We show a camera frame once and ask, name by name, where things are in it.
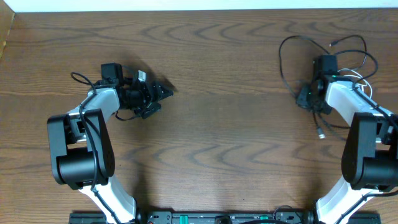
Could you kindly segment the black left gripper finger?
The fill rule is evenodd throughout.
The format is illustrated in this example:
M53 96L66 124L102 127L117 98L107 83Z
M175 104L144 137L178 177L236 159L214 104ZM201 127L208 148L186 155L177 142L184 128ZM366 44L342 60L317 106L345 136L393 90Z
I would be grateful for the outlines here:
M152 98L152 101L161 101L163 99L166 99L166 98L174 95L174 93L171 89L169 89L165 85L159 83L158 81L153 81L152 87L153 87L153 91L154 91L154 96Z
M152 103L148 108L144 109L141 113L142 119L147 119L152 116L154 113L158 112L161 109L160 103Z

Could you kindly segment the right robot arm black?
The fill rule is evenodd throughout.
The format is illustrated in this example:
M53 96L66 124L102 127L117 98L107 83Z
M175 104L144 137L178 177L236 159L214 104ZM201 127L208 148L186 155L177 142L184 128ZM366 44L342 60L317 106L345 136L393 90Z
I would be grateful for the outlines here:
M397 115L379 106L357 82L338 71L336 55L313 61L313 78L296 97L314 115L337 111L349 125L342 176L319 198L304 223L348 223L375 197L397 195Z

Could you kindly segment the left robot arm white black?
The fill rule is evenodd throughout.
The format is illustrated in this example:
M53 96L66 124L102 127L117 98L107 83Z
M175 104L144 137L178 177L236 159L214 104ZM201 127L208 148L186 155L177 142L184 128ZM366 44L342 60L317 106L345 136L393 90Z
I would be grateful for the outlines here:
M86 98L76 108L47 120L55 181L88 196L101 210L73 212L70 223L148 222L114 174L116 163L106 123L121 110L132 111L133 119L146 119L174 92L142 70L125 77L124 68L119 63L102 64L101 79L95 83L72 72L75 81L89 86Z

